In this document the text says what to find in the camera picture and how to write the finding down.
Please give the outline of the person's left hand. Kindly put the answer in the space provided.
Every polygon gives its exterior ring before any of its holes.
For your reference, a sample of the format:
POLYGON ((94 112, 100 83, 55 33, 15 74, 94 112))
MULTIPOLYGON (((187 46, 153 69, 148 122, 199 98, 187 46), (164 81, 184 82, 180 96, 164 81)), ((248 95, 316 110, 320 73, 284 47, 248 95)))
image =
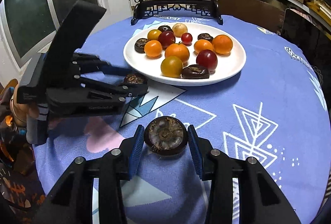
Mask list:
POLYGON ((38 118, 39 108, 36 104, 19 104, 17 102, 18 85, 15 87, 10 101, 10 109, 13 114, 13 120, 19 127, 26 127, 27 117, 38 118))

